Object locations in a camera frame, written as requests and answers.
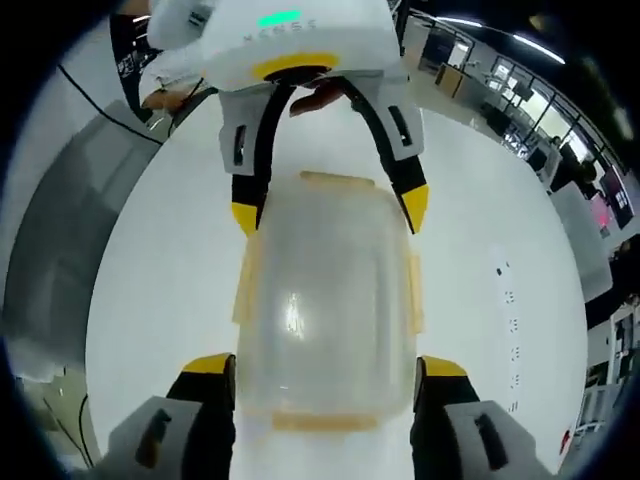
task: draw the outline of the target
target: transparent plastic container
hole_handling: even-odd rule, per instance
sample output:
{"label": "transparent plastic container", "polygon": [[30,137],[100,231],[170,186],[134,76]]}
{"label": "transparent plastic container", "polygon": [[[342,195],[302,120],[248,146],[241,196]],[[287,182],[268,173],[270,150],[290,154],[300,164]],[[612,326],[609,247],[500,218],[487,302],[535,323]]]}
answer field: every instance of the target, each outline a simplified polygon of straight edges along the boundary
{"label": "transparent plastic container", "polygon": [[408,233],[392,194],[324,174],[274,180],[247,251],[239,408],[357,429],[410,405]]}

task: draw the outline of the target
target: black cable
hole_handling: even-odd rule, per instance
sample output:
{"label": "black cable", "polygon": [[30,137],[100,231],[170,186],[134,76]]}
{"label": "black cable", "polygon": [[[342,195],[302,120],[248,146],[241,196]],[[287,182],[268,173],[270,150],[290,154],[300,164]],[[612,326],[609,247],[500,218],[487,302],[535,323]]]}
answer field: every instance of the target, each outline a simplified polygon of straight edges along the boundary
{"label": "black cable", "polygon": [[[204,81],[204,77],[200,78],[200,80],[198,80],[198,83],[196,83],[196,86],[193,87],[193,89],[191,90],[191,92],[189,92],[189,95],[187,95],[187,98],[185,98],[182,101],[182,108],[184,108],[187,105],[187,102],[189,100],[191,100],[191,97],[193,97],[193,94],[196,93],[196,90],[198,90],[198,88],[200,87],[200,85],[202,85],[202,82]],[[176,112],[173,117],[171,118],[171,124],[169,125],[169,130],[167,130],[167,135],[171,135],[171,130],[173,129],[173,124],[176,121],[176,115],[178,115],[178,113],[180,113],[179,111]]]}
{"label": "black cable", "polygon": [[80,445],[78,445],[78,443],[73,439],[73,437],[69,433],[69,430],[67,430],[65,428],[65,426],[62,424],[60,419],[56,416],[56,414],[53,411],[53,408],[51,408],[51,405],[49,405],[49,402],[47,402],[47,399],[42,397],[42,401],[44,402],[45,407],[47,407],[47,410],[49,410],[49,413],[51,414],[51,417],[53,418],[53,420],[58,424],[58,427],[60,427],[60,430],[62,430],[62,433],[64,433],[67,436],[67,438],[73,444],[73,446],[76,447],[78,452],[80,452],[80,456],[82,457],[82,461],[88,467],[89,466],[89,462],[87,461],[87,457],[85,456],[84,452],[82,451],[82,448],[80,448]]}
{"label": "black cable", "polygon": [[82,446],[84,447],[84,453],[87,455],[89,465],[93,467],[93,460],[91,460],[91,455],[89,455],[87,442],[85,442],[84,440],[84,428],[82,427],[82,412],[84,411],[84,406],[87,404],[87,400],[89,400],[89,395],[85,394],[84,398],[82,399],[82,403],[80,404],[80,411],[78,412],[78,430],[80,430],[80,440],[82,441]]}
{"label": "black cable", "polygon": [[82,94],[82,96],[87,100],[87,102],[89,102],[93,108],[95,108],[98,113],[100,113],[100,115],[102,115],[103,117],[105,117],[107,120],[109,120],[110,122],[124,128],[125,130],[133,133],[134,135],[138,135],[141,138],[144,138],[145,140],[149,140],[150,142],[153,142],[157,145],[162,145],[162,142],[159,140],[156,140],[155,138],[152,137],[148,137],[147,135],[145,135],[144,133],[140,133],[137,130],[131,128],[129,125],[127,125],[126,123],[122,123],[119,120],[116,120],[115,118],[113,118],[111,115],[109,115],[107,112],[105,112],[104,110],[102,110],[98,104],[96,102],[93,101],[93,99],[89,96],[89,94],[87,92],[85,92],[82,87],[80,85],[78,85],[78,82],[76,82],[73,77],[71,77],[71,75],[69,75],[69,73],[65,70],[65,68],[62,65],[58,65],[58,69],[60,70],[60,72],[62,72],[62,74],[67,78],[67,80],[69,80],[69,82],[76,87],[76,89]]}

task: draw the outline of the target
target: desk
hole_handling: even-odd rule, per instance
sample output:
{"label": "desk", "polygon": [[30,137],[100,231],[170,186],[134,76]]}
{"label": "desk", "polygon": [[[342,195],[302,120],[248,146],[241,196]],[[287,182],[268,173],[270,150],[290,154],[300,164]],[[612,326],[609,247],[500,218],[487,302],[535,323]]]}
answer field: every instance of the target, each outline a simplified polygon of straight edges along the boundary
{"label": "desk", "polygon": [[[514,417],[555,472],[562,436],[577,420],[587,361],[571,247],[528,165],[462,124],[430,111],[423,116],[431,198],[423,231],[411,238],[423,273],[418,352],[464,366],[483,399],[504,408],[517,399]],[[102,452],[111,430],[150,396],[165,395],[187,362],[236,349],[231,315],[245,237],[231,215],[221,118],[217,97],[210,97],[176,130],[131,193],[104,253],[86,353]],[[303,169],[369,177],[389,188],[369,130],[345,99],[281,120],[274,176]],[[505,263],[508,285],[496,273]],[[509,337],[507,290],[517,299],[516,340]],[[280,433],[258,452],[246,446],[253,426],[241,412],[235,421],[232,478],[346,478],[350,468],[360,477],[413,478],[409,409],[381,431],[348,435],[338,445]],[[317,441],[335,447],[332,462],[314,455]]]}

